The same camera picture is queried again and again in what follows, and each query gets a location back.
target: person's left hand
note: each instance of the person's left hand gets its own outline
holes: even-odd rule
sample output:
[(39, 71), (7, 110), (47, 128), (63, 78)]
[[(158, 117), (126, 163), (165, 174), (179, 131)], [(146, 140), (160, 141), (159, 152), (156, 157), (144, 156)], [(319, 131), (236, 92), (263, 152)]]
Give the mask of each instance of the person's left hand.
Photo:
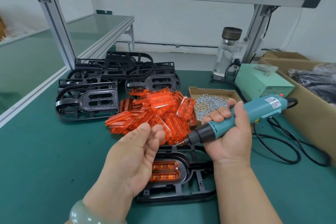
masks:
[(165, 138), (161, 125), (141, 124), (110, 149), (97, 182), (83, 199), (84, 204), (107, 221), (124, 222), (133, 197), (152, 175), (159, 144)]

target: teal electric screwdriver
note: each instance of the teal electric screwdriver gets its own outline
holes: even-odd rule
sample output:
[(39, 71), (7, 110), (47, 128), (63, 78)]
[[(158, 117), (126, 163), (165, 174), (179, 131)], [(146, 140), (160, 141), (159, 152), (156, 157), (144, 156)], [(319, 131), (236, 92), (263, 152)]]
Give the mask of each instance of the teal electric screwdriver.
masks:
[[(267, 95), (245, 103), (244, 108), (247, 111), (250, 123), (254, 123), (258, 122), (260, 119), (268, 118), (287, 109), (288, 103), (292, 102), (292, 100), (293, 99), (282, 98), (278, 95)], [(206, 143), (223, 136), (230, 130), (230, 128), (233, 128), (236, 125), (234, 108), (231, 109), (231, 113), (231, 117), (224, 119), (222, 122), (210, 121), (203, 124), (188, 134), (188, 138), (182, 143), (191, 145), (196, 143)]]

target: glass water bottle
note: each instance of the glass water bottle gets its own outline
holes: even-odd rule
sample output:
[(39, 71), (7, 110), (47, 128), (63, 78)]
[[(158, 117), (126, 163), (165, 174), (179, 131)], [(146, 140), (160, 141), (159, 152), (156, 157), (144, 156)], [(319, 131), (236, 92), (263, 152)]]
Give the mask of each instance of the glass water bottle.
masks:
[(240, 28), (225, 27), (222, 33), (222, 42), (218, 48), (215, 69), (212, 72), (214, 80), (223, 81), (225, 71), (233, 62), (233, 55), (242, 35)]

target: open cardboard box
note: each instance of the open cardboard box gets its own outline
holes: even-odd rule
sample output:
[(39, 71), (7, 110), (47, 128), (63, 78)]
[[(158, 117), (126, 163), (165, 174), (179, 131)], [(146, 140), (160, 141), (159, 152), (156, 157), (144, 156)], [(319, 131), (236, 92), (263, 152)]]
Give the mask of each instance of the open cardboard box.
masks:
[[(202, 95), (202, 94), (209, 94), (209, 95), (218, 96), (222, 99), (233, 98), (237, 102), (241, 101), (241, 98), (239, 97), (239, 95), (237, 94), (237, 92), (235, 90), (199, 89), (197, 87), (190, 86), (189, 87), (189, 93), (190, 93), (190, 97), (192, 99), (195, 99), (199, 95)], [(201, 124), (202, 124), (201, 121), (197, 120), (197, 127), (200, 126)]]
[(329, 153), (335, 161), (336, 107), (288, 77), (289, 69), (311, 71), (316, 65), (324, 62), (263, 58), (259, 63), (277, 66), (277, 73), (295, 86), (287, 97), (297, 98), (299, 103), (296, 107), (285, 110), (284, 115), (309, 141)]
[(263, 58), (309, 60), (309, 58), (306, 58), (305, 56), (301, 55), (298, 52), (276, 52), (276, 51), (265, 52)]

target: person's right hand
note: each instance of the person's right hand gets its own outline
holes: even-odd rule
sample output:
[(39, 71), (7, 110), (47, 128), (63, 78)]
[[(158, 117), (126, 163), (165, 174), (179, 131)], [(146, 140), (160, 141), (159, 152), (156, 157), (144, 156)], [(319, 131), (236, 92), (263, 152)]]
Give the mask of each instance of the person's right hand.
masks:
[[(227, 105), (229, 107), (235, 105), (236, 127), (231, 128), (223, 137), (204, 143), (204, 148), (213, 162), (239, 161), (250, 166), (252, 132), (249, 117), (242, 101), (237, 103), (230, 98)], [(204, 116), (202, 124), (212, 120), (221, 122), (229, 117), (231, 117), (231, 111), (226, 107), (221, 107), (210, 115)]]

